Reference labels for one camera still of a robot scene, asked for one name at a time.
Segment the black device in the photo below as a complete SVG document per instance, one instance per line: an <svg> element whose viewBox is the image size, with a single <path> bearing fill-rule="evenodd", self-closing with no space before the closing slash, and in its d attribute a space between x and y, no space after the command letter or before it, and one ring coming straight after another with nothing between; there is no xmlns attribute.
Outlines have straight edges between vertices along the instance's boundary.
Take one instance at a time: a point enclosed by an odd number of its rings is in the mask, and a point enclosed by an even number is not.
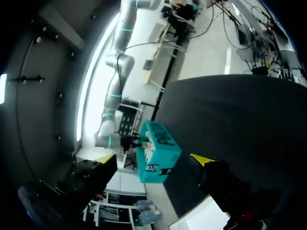
<svg viewBox="0 0 307 230"><path fill-rule="evenodd" d="M278 204L280 190L262 188L253 193L250 183L235 177L228 163L212 161L202 166L191 159L200 189L231 217L224 230L260 230L260 221L270 217Z"/></svg>
<svg viewBox="0 0 307 230"><path fill-rule="evenodd" d="M80 214L97 193L104 191L116 171L115 155L104 164L82 160L55 188L43 181L30 182L18 190L18 196L41 229L94 229Z"/></svg>

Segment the white floor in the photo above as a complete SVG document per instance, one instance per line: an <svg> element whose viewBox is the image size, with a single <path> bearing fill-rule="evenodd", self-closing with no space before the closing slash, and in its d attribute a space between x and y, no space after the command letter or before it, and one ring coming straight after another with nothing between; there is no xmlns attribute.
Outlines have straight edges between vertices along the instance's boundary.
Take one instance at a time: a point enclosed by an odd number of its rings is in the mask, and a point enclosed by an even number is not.
<svg viewBox="0 0 307 230"><path fill-rule="evenodd" d="M256 0L248 0L252 5L261 6ZM205 7L205 0L201 0L203 10L195 20L195 35L201 34L209 25L212 18L212 7ZM236 15L235 9L229 2L224 3L225 7L232 12L236 18L242 22L240 16ZM213 23L204 35L191 39L187 44L187 54L179 52L175 61L170 81L183 80L202 76L218 74L242 74L248 70L247 64L236 53L236 49L228 42L223 24L222 10L214 6ZM258 11L255 15L263 18ZM229 39L237 47L242 47L238 43L234 23L225 15L225 27Z"/></svg>

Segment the metal rack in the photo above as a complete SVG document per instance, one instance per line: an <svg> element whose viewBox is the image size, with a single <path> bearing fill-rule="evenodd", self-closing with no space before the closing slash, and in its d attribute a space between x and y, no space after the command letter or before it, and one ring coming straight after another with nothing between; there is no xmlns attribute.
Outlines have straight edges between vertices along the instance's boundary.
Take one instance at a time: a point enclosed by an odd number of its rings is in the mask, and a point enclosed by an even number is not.
<svg viewBox="0 0 307 230"><path fill-rule="evenodd" d="M118 209L121 208L121 209L127 209L128 210L128 213L129 213L129 222L124 222L124 221L115 221L115 220L108 220L108 219L105 219L104 221L105 222L112 222L112 223L118 223L118 224L130 224L131 225L131 229L132 230L136 230L136 226L135 226L135 223L134 223L134 219L133 219L133 215L132 215L132 210L133 209L136 209L137 206L128 206L128 205L119 205L119 204L111 204L111 203L108 203L108 195L109 195L109 192L107 192L107 195L106 195L106 202L97 202L97 201L91 201L89 203L89 205L95 205L95 210L94 210L94 222L95 222L95 225L96 227L99 227L99 222L100 222L100 216L99 216L99 210L101 207L108 207L108 208L114 208L117 210L117 214L120 215L118 213ZM83 211L83 221L86 221L87 219L87 214L88 214L88 208L89 206L87 206L84 211ZM152 230L152 227L150 224L148 225L143 225L143 226L137 226L137 229L143 229L143 230Z"/></svg>

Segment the robotic arm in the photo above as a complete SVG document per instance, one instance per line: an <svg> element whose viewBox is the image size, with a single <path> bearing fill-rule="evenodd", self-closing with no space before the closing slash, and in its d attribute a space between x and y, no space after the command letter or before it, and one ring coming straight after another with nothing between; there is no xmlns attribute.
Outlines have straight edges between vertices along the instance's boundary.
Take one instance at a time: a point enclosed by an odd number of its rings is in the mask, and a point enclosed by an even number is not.
<svg viewBox="0 0 307 230"><path fill-rule="evenodd" d="M120 146L120 136L115 134L115 112L118 109L127 78L134 66L134 58L125 54L131 39L138 9L156 10L161 0L122 0L119 21L115 29L112 47L105 60L116 71L109 84L95 145L105 148Z"/></svg>

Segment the screw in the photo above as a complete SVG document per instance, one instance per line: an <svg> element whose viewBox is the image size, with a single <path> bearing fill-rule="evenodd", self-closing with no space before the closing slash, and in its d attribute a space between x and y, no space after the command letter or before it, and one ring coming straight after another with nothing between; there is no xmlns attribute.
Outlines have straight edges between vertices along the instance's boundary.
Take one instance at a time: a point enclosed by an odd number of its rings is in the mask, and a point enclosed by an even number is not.
<svg viewBox="0 0 307 230"><path fill-rule="evenodd" d="M42 38L41 38L41 37L38 37L38 38L35 40L35 42L36 42L36 43L40 43L41 40L42 40Z"/></svg>

